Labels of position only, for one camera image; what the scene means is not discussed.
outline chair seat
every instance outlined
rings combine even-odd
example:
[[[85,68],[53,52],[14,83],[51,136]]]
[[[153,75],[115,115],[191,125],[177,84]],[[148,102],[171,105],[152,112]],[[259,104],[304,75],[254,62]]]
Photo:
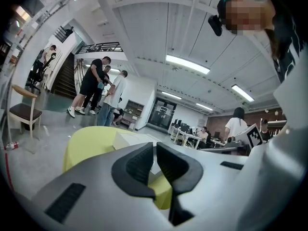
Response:
[[[31,106],[28,106],[24,103],[20,103],[10,108],[10,112],[16,116],[19,116],[22,119],[30,121]],[[34,109],[33,120],[38,118],[41,114],[42,112],[40,110]]]

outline black shorts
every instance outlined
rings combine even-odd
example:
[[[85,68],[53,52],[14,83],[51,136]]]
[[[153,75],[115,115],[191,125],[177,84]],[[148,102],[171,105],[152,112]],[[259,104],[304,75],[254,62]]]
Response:
[[[120,116],[120,114],[118,114],[118,113],[114,113],[114,115],[115,115],[115,119],[118,119],[119,116]]]
[[[80,94],[82,95],[90,95],[93,94],[97,89],[97,81],[91,81],[87,79],[83,79],[80,87]]]

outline yellow-green object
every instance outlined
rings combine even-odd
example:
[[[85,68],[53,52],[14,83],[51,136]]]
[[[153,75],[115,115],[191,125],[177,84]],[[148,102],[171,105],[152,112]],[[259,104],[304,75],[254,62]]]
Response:
[[[85,159],[114,151],[112,144],[116,132],[133,134],[127,130],[101,126],[86,127],[75,132],[65,150],[62,172],[68,171]],[[156,206],[159,209],[169,209],[172,189],[165,176],[160,176],[149,184],[149,187],[155,191]]]

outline balcony railing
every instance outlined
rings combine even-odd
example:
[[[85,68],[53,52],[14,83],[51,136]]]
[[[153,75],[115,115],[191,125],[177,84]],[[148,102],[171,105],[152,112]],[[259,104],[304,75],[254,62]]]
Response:
[[[123,52],[122,47],[119,42],[110,42],[110,43],[100,43],[100,44],[91,44],[86,45],[80,48],[76,54],[88,53],[88,52],[100,52],[100,51],[116,51]]]

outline jeans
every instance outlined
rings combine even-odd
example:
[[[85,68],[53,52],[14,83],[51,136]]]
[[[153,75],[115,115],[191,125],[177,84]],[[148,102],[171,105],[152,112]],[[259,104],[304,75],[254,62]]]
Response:
[[[97,115],[97,126],[109,127],[114,118],[114,107],[111,107],[107,103],[103,103],[101,110]]]

